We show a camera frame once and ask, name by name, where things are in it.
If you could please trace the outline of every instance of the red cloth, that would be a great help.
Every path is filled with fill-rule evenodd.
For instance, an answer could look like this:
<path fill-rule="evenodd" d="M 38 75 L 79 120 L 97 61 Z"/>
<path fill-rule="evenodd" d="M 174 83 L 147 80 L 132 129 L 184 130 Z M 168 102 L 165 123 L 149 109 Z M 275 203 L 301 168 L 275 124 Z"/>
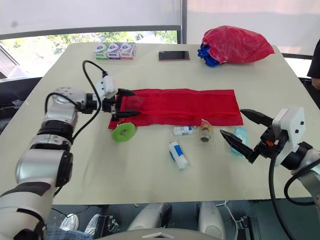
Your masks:
<path fill-rule="evenodd" d="M 214 126 L 243 125 L 234 90 L 140 89 L 122 99 L 121 111 L 138 110 L 139 115 L 121 118 L 138 126 L 169 124 L 200 126 L 205 119 Z M 117 127 L 111 121 L 109 129 Z"/>
<path fill-rule="evenodd" d="M 275 53 L 264 36 L 235 26 L 219 26 L 206 31 L 202 43 L 209 44 L 208 53 L 220 64 L 252 63 Z"/>

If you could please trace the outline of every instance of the white bottle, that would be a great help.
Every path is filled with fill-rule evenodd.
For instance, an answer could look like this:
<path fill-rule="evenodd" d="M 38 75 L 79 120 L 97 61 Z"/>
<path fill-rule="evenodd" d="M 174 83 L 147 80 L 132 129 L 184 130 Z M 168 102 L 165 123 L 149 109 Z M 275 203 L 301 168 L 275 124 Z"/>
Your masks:
<path fill-rule="evenodd" d="M 175 126 L 173 128 L 173 134 L 178 136 L 190 135 L 194 132 L 193 126 Z"/>
<path fill-rule="evenodd" d="M 189 163 L 186 160 L 179 143 L 176 141 L 169 142 L 169 153 L 180 171 L 183 171 L 185 168 L 189 167 Z"/>

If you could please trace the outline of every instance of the green donut toy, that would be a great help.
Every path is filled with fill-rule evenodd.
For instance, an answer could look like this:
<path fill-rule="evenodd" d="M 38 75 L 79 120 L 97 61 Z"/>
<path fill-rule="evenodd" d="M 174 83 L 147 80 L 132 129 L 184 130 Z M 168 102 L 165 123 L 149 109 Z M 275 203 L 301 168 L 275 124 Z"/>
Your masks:
<path fill-rule="evenodd" d="M 126 142 L 136 133 L 132 122 L 122 123 L 112 131 L 112 139 L 116 142 Z"/>

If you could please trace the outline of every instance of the table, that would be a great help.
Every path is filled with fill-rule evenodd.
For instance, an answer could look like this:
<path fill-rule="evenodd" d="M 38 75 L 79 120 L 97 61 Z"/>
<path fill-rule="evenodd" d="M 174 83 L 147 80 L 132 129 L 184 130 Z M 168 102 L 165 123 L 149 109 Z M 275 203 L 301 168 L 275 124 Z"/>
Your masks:
<path fill-rule="evenodd" d="M 0 136 L 0 192 L 16 185 L 15 167 L 44 117 L 44 101 L 58 87 L 73 87 L 92 93 L 82 71 L 82 61 L 98 63 L 114 78 L 118 88 L 193 90 L 234 89 L 240 108 L 275 116 L 282 108 L 304 107 L 306 133 L 303 140 L 320 149 L 320 111 L 287 65 L 279 50 L 255 63 L 208 67 L 197 57 L 197 45 L 138 44 L 134 60 L 95 60 L 96 43 L 71 44 L 31 92 Z M 158 61 L 158 51 L 190 52 L 190 61 Z M 96 83 L 101 72 L 87 66 Z M 91 115 L 79 114 L 79 129 Z M 212 143 L 203 144 L 196 135 L 174 137 L 173 127 L 139 127 L 128 142 L 111 138 L 111 115 L 101 113 L 77 137 L 71 181 L 54 199 L 54 204 L 128 204 L 211 200 L 269 199 L 269 159 L 254 164 L 230 153 L 219 133 L 234 127 L 215 127 Z M 249 146 L 259 141 L 265 127 L 243 117 Z M 180 172 L 171 161 L 168 142 L 180 142 L 190 168 Z M 277 197 L 290 173 L 277 167 L 274 176 Z M 292 197 L 309 193 L 299 182 L 290 188 Z"/>

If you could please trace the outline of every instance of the smartphone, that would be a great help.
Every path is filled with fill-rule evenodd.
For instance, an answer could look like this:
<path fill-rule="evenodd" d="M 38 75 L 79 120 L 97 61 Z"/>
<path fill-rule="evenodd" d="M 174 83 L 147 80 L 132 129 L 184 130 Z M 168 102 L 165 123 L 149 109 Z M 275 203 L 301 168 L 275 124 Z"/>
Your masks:
<path fill-rule="evenodd" d="M 190 60 L 189 51 L 159 51 L 159 61 Z"/>

